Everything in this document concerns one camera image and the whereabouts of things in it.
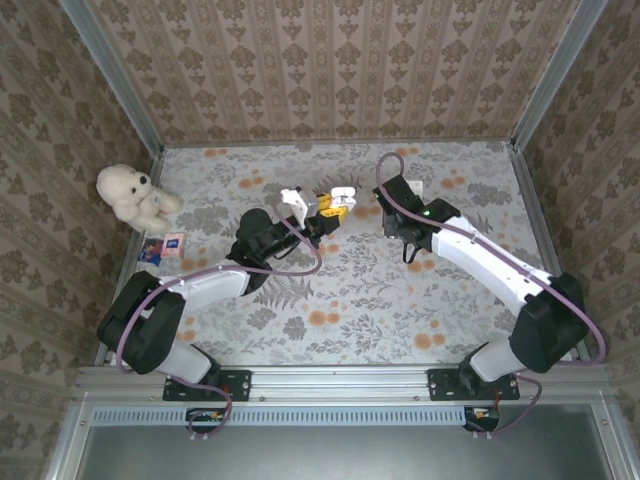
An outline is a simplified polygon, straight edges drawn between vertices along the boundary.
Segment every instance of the patterned wallpaper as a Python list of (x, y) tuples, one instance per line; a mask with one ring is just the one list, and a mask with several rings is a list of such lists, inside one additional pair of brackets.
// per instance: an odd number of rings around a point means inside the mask
[(56, 1), (0, 1), (0, 478), (40, 476), (127, 245), (104, 166), (148, 169)]
[(507, 137), (577, 0), (89, 0), (165, 144)]
[(608, 3), (525, 154), (640, 438), (640, 2)]

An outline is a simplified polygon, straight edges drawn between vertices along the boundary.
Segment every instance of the metal bar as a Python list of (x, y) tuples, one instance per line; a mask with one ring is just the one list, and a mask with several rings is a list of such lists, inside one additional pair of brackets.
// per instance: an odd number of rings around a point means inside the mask
[(71, 406), (62, 426), (46, 480), (75, 480), (89, 436), (91, 405)]
[(109, 87), (115, 93), (151, 157), (160, 158), (162, 153), (160, 135), (127, 74), (116, 59), (102, 28), (93, 17), (88, 2), (61, 0), (60, 3), (76, 27), (83, 43), (89, 49), (91, 57), (100, 67)]
[(510, 141), (507, 137), (487, 137), (482, 140), (470, 139), (469, 137), (448, 137), (448, 138), (344, 138), (340, 140), (277, 140), (269, 142), (193, 142), (193, 143), (167, 143), (165, 149), (176, 148), (218, 148), (218, 147), (281, 147), (297, 145), (358, 145), (358, 144), (379, 144), (379, 143), (446, 143), (446, 142), (505, 142)]
[(640, 462), (618, 403), (603, 396), (591, 408), (613, 478), (639, 478)]
[[(151, 171), (149, 172), (149, 178), (152, 185), (159, 185), (160, 174), (162, 173), (162, 167), (164, 165), (164, 159), (159, 157), (153, 161), (151, 165)], [(118, 283), (116, 289), (113, 292), (113, 300), (120, 294), (125, 283), (131, 278), (136, 269), (136, 262), (138, 259), (138, 253), (142, 249), (142, 242), (144, 241), (144, 234), (133, 230), (131, 237), (129, 238), (129, 245), (127, 246), (127, 253), (125, 254), (124, 261), (122, 262), (122, 268), (120, 269), (120, 275), (118, 276)], [(109, 349), (104, 343), (100, 343), (96, 358), (93, 362), (94, 365), (104, 365), (107, 363), (107, 355)]]
[(607, 0), (585, 0), (578, 4), (569, 26), (513, 132), (517, 150), (524, 150), (529, 143), (606, 4)]
[[(227, 367), (252, 370), (253, 405), (486, 405), (485, 401), (434, 402), (429, 397), (426, 372), (455, 365), (321, 366), (321, 367)], [(544, 375), (531, 374), (543, 382), (541, 404), (592, 404), (602, 396), (614, 398), (602, 367), (560, 367)], [(115, 368), (81, 370), (73, 395), (74, 404), (91, 405), (191, 405), (212, 406), (220, 402), (163, 402), (165, 377), (161, 374), (122, 375)], [(528, 404), (535, 387), (520, 382), (521, 399)]]
[[(511, 165), (513, 166), (513, 173), (516, 176), (518, 187), (520, 188), (520, 194), (522, 195), (522, 202), (524, 208), (529, 216), (529, 223), (531, 224), (531, 230), (533, 236), (538, 245), (540, 252), (540, 258), (542, 259), (542, 266), (544, 269), (552, 275), (559, 276), (562, 274), (562, 268), (560, 267), (560, 261), (556, 255), (556, 250), (553, 247), (553, 241), (551, 240), (551, 234), (547, 228), (547, 222), (544, 219), (542, 213), (542, 207), (538, 201), (538, 194), (533, 185), (531, 174), (529, 173), (529, 167), (522, 153), (522, 150), (511, 149), (509, 151), (511, 157)], [(578, 357), (583, 360), (589, 360), (589, 352), (584, 341), (581, 341), (576, 346)]]

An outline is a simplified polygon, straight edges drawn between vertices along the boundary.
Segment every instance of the aluminum frame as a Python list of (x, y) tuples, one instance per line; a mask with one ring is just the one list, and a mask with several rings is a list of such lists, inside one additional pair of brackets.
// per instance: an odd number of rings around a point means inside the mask
[(524, 150), (531, 140), (606, 5), (607, 0), (585, 0), (576, 7), (569, 26), (558, 42), (549, 65), (513, 132), (512, 137), (518, 150)]
[(111, 48), (99, 21), (91, 13), (88, 2), (60, 0), (60, 3), (76, 27), (83, 43), (89, 49), (91, 57), (100, 67), (109, 87), (115, 93), (151, 157), (160, 158), (162, 154), (160, 135), (141, 99), (137, 96), (136, 89), (129, 81), (125, 69)]
[[(226, 367), (252, 371), (251, 397), (247, 405), (300, 406), (412, 406), (487, 405), (491, 402), (432, 401), (427, 370), (455, 365), (392, 366)], [(532, 374), (543, 385), (542, 405), (589, 405), (598, 425), (609, 467), (616, 480), (638, 478), (638, 459), (616, 403), (604, 367), (559, 367), (544, 375)], [(164, 402), (161, 374), (122, 375), (114, 367), (83, 368), (76, 380), (72, 406), (47, 480), (76, 478), (91, 428), (93, 410), (99, 406), (219, 407), (221, 402)], [(506, 402), (526, 405), (536, 388), (520, 382), (521, 398)]]

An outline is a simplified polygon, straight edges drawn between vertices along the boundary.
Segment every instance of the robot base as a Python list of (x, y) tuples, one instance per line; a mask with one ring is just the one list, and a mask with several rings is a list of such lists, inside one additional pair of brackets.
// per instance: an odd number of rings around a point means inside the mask
[(500, 400), (518, 400), (520, 391), (515, 375), (504, 375), (495, 382), (484, 383), (473, 395), (460, 378), (459, 368), (434, 368), (427, 371), (431, 401), (495, 400), (496, 391)]

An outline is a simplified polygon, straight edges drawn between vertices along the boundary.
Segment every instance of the white object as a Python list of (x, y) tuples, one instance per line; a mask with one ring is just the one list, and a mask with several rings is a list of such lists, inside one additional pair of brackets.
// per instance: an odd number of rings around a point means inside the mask
[(470, 363), (485, 382), (493, 382), (503, 375), (526, 368), (511, 350), (508, 338), (488, 343), (471, 357)]
[(331, 189), (331, 204), (329, 208), (347, 207), (349, 211), (356, 206), (356, 199), (353, 198), (356, 189), (353, 187), (335, 187)]
[[(160, 277), (160, 281), (167, 283), (174, 278), (176, 277)], [(242, 296), (248, 283), (249, 274), (246, 272), (223, 271), (182, 282), (169, 290), (184, 297), (183, 315), (186, 315), (225, 298)]]
[[(482, 235), (466, 218), (452, 217), (447, 220), (445, 224), (461, 228), (475, 235), (476, 239), (483, 239), (527, 270), (529, 277), (536, 277), (547, 285), (551, 284), (549, 280), (551, 275), (549, 273), (538, 270), (519, 258), (514, 257), (505, 249), (499, 247)], [(536, 296), (542, 291), (541, 287), (520, 275), (502, 260), (496, 258), (478, 245), (477, 242), (463, 237), (458, 233), (442, 229), (433, 236), (431, 242), (435, 253), (466, 270), (472, 277), (485, 285), (502, 300), (514, 315), (520, 313), (520, 309), (526, 303), (525, 297), (527, 295)]]
[(300, 226), (304, 226), (304, 221), (318, 212), (318, 200), (314, 195), (306, 193), (304, 190), (280, 190), (282, 203), (291, 207), (293, 216), (296, 217)]
[(197, 348), (174, 340), (169, 355), (156, 368), (158, 372), (198, 383), (211, 368), (211, 361)]
[(118, 220), (142, 232), (167, 233), (171, 224), (158, 216), (160, 211), (178, 213), (182, 200), (151, 185), (149, 175), (119, 164), (103, 169), (96, 188)]

